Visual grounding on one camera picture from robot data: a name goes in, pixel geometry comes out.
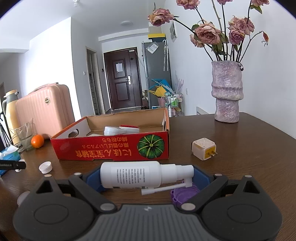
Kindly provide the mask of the white cube plug adapter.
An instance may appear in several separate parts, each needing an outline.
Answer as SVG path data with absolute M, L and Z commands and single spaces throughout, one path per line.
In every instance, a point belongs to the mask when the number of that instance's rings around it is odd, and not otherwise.
M 201 161 L 206 161 L 216 156 L 216 149 L 216 144 L 208 138 L 200 138 L 191 144 L 192 154 Z

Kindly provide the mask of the white spray bottle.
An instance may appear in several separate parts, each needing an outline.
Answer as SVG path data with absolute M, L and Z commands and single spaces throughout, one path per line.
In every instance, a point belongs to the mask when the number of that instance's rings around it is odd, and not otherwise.
M 192 165 L 160 164 L 158 161 L 104 162 L 100 168 L 104 188 L 140 188 L 142 195 L 192 187 L 193 177 Z

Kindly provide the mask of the red white lint brush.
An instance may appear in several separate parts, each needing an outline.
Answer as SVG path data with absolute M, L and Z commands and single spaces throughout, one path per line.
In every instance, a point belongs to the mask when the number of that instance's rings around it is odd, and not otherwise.
M 139 128 L 137 126 L 106 126 L 104 128 L 105 136 L 116 136 L 134 133 L 139 133 Z

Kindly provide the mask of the blue tissue pack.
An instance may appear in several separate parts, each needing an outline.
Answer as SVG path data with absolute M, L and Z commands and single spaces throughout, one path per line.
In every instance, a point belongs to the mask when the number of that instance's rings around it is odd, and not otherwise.
M 9 146 L 8 148 L 1 151 L 1 160 L 20 161 L 21 156 L 18 150 L 19 149 L 15 146 Z

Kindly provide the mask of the purple ridged bottle cap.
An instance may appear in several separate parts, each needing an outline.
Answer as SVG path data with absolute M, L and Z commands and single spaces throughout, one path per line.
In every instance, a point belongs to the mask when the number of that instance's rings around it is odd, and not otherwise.
M 183 203 L 187 202 L 190 198 L 198 194 L 200 190 L 196 185 L 191 187 L 182 187 L 171 190 L 171 200 L 174 206 L 181 206 Z

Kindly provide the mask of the white flat round cap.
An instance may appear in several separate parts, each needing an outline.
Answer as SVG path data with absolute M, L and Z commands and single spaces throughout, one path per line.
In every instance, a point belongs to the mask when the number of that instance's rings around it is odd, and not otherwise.
M 20 206 L 22 204 L 22 202 L 27 198 L 29 193 L 30 193 L 29 191 L 25 191 L 17 198 L 17 205 L 18 206 Z

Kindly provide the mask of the red cardboard box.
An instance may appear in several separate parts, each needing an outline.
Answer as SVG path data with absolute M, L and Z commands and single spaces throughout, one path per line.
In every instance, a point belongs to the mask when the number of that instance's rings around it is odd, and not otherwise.
M 139 133 L 105 136 L 106 126 L 137 126 Z M 169 158 L 166 108 L 86 116 L 51 137 L 59 160 L 150 161 Z

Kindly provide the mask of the orange fruit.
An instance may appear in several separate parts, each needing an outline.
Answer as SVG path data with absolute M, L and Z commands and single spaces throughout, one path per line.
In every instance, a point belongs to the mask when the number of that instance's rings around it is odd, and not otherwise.
M 43 147 L 44 142 L 45 142 L 45 140 L 42 135 L 34 135 L 31 138 L 31 145 L 35 149 Z

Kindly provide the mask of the beige thermos jug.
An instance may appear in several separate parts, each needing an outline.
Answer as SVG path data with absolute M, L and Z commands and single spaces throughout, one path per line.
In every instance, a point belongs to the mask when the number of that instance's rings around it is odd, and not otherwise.
M 16 102 L 19 99 L 18 93 L 19 92 L 16 89 L 7 92 L 2 103 L 4 116 L 6 117 L 6 122 L 8 124 L 8 132 L 14 145 L 17 145 L 20 142 L 15 131 L 15 129 L 20 127 L 16 111 Z

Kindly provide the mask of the pink suitcase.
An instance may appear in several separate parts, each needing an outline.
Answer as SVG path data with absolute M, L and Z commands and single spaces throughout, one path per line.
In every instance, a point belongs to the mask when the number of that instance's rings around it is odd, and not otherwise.
M 63 84 L 43 85 L 16 102 L 20 125 L 32 121 L 45 139 L 75 122 L 69 88 Z

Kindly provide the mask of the purple textured vase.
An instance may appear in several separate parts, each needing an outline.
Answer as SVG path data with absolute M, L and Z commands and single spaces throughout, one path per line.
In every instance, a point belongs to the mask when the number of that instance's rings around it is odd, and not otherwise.
M 212 91 L 216 99 L 215 120 L 223 123 L 239 121 L 239 101 L 244 98 L 243 66 L 235 61 L 212 62 Z

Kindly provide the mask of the dark brown door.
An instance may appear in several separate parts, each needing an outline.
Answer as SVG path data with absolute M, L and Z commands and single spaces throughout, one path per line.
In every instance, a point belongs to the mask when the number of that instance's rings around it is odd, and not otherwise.
M 111 109 L 140 108 L 142 85 L 137 48 L 104 53 Z

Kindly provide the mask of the grey refrigerator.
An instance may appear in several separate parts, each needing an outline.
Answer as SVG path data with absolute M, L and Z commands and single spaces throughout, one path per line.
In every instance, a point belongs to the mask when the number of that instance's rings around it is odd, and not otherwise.
M 154 80 L 166 80 L 171 87 L 171 70 L 165 38 L 152 38 L 153 42 L 142 42 L 142 54 L 147 90 L 155 90 Z

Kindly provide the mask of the dried pink roses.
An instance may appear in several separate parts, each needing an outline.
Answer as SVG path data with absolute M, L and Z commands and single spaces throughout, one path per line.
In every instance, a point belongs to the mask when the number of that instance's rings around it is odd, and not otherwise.
M 192 34 L 190 40 L 197 48 L 206 50 L 210 48 L 214 53 L 217 61 L 234 61 L 240 63 L 250 46 L 251 41 L 259 34 L 263 35 L 263 44 L 268 45 L 269 37 L 266 32 L 260 31 L 254 33 L 255 26 L 250 20 L 250 11 L 255 9 L 257 12 L 262 13 L 261 7 L 268 5 L 269 1 L 250 1 L 248 6 L 247 17 L 238 18 L 233 16 L 230 21 L 226 21 L 224 6 L 229 1 L 217 1 L 222 9 L 222 18 L 219 17 L 214 1 L 211 1 L 213 10 L 218 20 L 219 27 L 211 21 L 206 21 L 202 18 L 198 10 L 200 1 L 176 1 L 178 6 L 185 10 L 196 11 L 200 17 L 198 23 L 192 27 L 186 26 L 178 16 L 173 15 L 168 9 L 154 8 L 152 13 L 148 15 L 147 20 L 154 27 L 160 27 L 171 21 L 181 24 L 188 29 Z

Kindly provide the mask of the yellow box on refrigerator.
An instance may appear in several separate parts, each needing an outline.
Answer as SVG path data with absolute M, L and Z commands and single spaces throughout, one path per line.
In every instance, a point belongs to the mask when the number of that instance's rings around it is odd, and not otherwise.
M 163 33 L 148 34 L 148 39 L 165 38 L 165 37 L 166 37 L 166 34 L 163 34 Z

